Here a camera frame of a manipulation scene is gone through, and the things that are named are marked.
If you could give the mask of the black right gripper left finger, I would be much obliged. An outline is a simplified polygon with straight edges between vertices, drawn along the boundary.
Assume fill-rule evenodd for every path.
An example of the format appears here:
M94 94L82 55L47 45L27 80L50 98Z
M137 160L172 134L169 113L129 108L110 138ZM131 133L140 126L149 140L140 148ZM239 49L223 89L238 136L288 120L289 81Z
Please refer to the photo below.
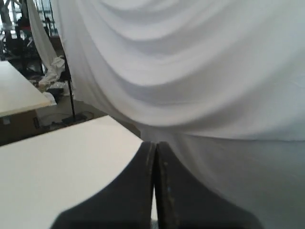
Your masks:
M53 229L149 229L155 144L143 142L127 167L105 188L62 212Z

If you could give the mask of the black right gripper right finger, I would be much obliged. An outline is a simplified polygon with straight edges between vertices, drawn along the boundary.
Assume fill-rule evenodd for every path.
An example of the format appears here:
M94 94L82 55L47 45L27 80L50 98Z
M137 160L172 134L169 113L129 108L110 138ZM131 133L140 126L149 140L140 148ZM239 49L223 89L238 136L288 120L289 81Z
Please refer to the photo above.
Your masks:
M166 142L157 144L155 194L161 229L262 228L254 215L197 180Z

